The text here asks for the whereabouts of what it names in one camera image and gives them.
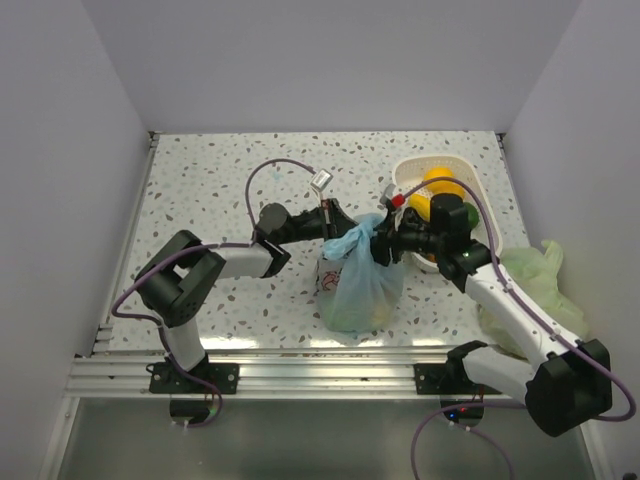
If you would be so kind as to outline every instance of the white wall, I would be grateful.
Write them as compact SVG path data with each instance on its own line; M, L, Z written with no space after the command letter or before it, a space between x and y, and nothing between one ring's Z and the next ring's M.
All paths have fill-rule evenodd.
M0 65L0 478L22 480L95 335L147 135L77 0L0 2Z
M83 0L145 124L506 131L580 0Z
M640 2L584 0L507 135L534 240L566 249L562 284L640 397ZM615 410L626 405L615 397ZM640 418L599 424L615 478L640 474Z

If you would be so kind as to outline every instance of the speckled tabletop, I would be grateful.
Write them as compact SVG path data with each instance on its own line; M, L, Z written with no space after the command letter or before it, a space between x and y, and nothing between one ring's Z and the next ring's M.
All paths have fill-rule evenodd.
M493 132L357 132L161 135L127 260L124 286L178 230L203 240L247 241L251 228L243 201L249 172L266 159L288 157L335 178L329 195L354 216L378 211L393 165L404 157L451 153L479 173L503 236L504 247L528 245L506 165ZM254 179L256 211L270 202L292 213L316 206L309 175L283 164ZM292 260L270 279L220 281L197 316L206 349L411 347L457 345L488 338L475 303L452 284L406 262L405 290L392 324L347 335L324 328L314 300L313 271L321 243L288 245ZM145 310L137 295L125 310ZM116 320L109 350L159 350L150 325Z

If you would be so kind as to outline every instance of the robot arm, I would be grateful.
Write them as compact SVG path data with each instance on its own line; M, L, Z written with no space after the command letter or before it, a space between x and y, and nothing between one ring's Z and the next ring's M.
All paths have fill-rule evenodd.
M606 348L597 340L582 343L556 324L500 266L510 288L553 326L554 334L539 328L500 282L487 247L471 239L467 212L459 197L434 196L428 224L412 209L400 211L390 198L382 200L387 206L387 217L378 225L371 240L373 259L389 265L391 261L400 261L406 251L435 255L440 273L500 319L530 362L498 353L482 342L471 342L449 352L449 375L457 380L488 385L524 403L538 426L552 436L611 408L611 382L554 337L561 335L609 369ZM254 243L232 245L215 252L203 247L180 256L152 275L138 288L138 293L144 304L161 316L164 338L175 361L197 376L207 356L194 317L216 281L276 275L290 258L280 245L341 237L354 225L335 199L321 200L319 207L297 216L291 216L282 205L267 205L260 212ZM191 232L177 233L142 269L138 278L181 250L201 244ZM176 267L186 269L187 273L181 276Z

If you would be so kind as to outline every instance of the plastic bag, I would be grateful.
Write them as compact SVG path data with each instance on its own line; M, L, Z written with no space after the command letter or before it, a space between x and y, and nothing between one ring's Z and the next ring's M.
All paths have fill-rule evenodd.
M369 250L377 214L363 215L342 238L327 240L318 260L318 309L329 330L371 332L389 324L402 295L404 267L373 260Z
M533 247L505 250L500 261L518 286L547 314L584 340L589 333L584 313L558 290L557 275L564 256L562 247L553 240L543 240L542 246L546 249L544 254ZM508 352L525 356L501 322L482 307L480 328Z

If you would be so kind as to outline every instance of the white basket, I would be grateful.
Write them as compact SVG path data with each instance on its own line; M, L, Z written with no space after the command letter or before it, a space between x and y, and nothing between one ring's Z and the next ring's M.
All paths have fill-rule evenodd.
M493 232L494 243L496 246L496 255L500 255L502 252L502 235L500 234L496 217L493 214L493 210L491 209L491 205L489 204L489 199L487 199L484 188L480 183L478 174L467 160L457 155L437 154L405 158L398 162L398 164L393 168L393 183L396 184L401 191L406 192L410 188L415 187L422 182L426 173L435 167L449 168L453 172L455 178L469 185L474 193L478 195L485 210L487 211L487 214L489 215L491 231ZM427 190L426 187L421 188L416 193L426 198L431 198L431 192ZM464 201L475 205L477 208L476 202L468 193L465 195ZM489 236L484 222L482 221L482 216L480 216L480 224L471 232L471 237L489 246ZM438 266L424 258L422 255L412 253L411 256L415 264L423 272L435 273L438 271Z

